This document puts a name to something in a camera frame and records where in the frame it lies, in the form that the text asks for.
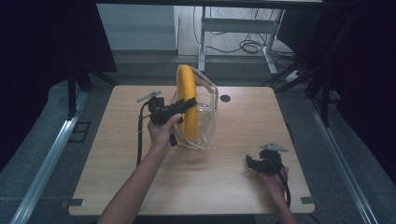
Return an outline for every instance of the white wall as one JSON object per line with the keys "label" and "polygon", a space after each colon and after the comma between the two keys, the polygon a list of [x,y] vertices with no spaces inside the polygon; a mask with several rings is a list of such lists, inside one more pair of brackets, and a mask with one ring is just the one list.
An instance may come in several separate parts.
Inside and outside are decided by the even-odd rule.
{"label": "white wall", "polygon": [[176,50],[173,6],[97,4],[112,50]]}

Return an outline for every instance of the yellow object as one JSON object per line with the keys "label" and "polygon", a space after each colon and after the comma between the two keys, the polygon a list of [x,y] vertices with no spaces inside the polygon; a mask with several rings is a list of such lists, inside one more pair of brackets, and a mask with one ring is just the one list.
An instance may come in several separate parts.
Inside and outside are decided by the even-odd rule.
{"label": "yellow object", "polygon": [[[177,71],[177,95],[178,99],[190,100],[192,97],[197,100],[197,90],[195,85],[195,78],[192,69],[182,64]],[[183,114],[184,122],[181,123],[181,128],[186,134],[187,138],[194,142],[197,137],[198,126],[198,108],[197,105],[188,109]]]}

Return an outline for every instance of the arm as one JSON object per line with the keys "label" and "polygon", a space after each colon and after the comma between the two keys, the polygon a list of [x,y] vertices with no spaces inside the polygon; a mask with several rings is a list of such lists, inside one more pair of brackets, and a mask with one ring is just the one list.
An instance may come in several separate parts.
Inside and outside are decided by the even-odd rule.
{"label": "arm", "polygon": [[174,115],[161,127],[151,122],[148,124],[151,137],[149,152],[107,205],[98,224],[134,222],[155,175],[170,151],[169,136],[180,117],[180,114]]}
{"label": "arm", "polygon": [[[284,174],[285,179],[287,179],[287,174],[289,173],[289,168],[284,167],[280,171]],[[270,193],[271,200],[276,208],[276,214],[279,218],[280,224],[297,224],[293,213],[290,211],[288,204],[285,201],[285,190],[283,189],[282,181],[277,175],[264,175],[262,173],[257,173],[264,184],[264,187]]]}

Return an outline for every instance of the transparent plastic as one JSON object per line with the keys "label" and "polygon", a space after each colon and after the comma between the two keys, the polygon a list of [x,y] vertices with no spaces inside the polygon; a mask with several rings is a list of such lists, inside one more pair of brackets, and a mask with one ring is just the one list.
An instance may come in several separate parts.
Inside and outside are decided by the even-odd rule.
{"label": "transparent plastic", "polygon": [[[216,133],[216,108],[218,105],[219,92],[213,82],[195,68],[191,68],[195,78],[197,88],[197,137],[195,141],[190,141],[182,127],[177,124],[175,136],[180,146],[192,149],[207,149],[212,146]],[[177,90],[171,103],[178,100]]]}

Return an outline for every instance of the wooden table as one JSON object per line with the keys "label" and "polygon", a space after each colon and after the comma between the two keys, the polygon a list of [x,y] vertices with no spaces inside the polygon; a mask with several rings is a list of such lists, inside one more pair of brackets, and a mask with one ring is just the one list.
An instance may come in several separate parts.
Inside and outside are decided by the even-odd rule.
{"label": "wooden table", "polygon": [[[278,143],[290,168],[291,211],[311,213],[315,206],[302,203],[311,197],[274,92],[265,87],[218,87],[217,130],[214,144],[206,150],[173,147],[158,172],[139,215],[230,215],[274,213],[266,190],[246,155],[259,158],[260,146]],[[137,119],[140,98],[162,91],[169,102],[176,87],[118,86],[112,92],[78,182],[74,199],[82,206],[69,206],[75,216],[100,215],[135,168]],[[144,124],[143,155],[149,149]]]}

